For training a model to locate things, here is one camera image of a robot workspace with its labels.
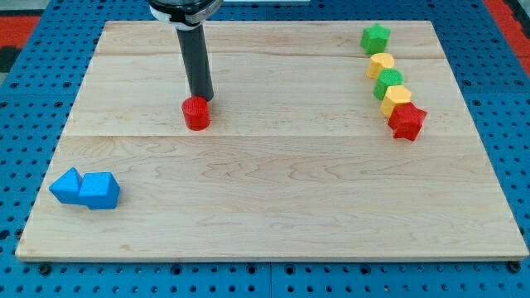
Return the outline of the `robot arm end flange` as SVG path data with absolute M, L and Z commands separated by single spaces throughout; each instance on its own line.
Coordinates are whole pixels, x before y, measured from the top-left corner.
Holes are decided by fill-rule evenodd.
M 201 26 L 214 15 L 223 0 L 148 0 L 151 14 L 177 30 L 189 31 Z

